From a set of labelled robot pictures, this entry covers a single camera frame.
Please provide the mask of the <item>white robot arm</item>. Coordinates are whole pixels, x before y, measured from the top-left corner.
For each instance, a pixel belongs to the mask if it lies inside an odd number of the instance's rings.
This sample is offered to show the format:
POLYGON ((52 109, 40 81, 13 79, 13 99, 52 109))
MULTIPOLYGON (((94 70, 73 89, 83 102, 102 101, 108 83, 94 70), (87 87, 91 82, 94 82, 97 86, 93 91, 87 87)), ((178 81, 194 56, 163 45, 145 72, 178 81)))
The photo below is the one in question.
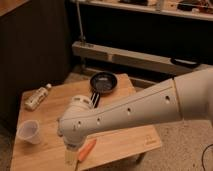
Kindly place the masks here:
POLYGON ((75 154, 94 133, 181 120, 213 124, 213 68, 176 76, 103 107, 76 95, 58 118, 57 133, 75 154))

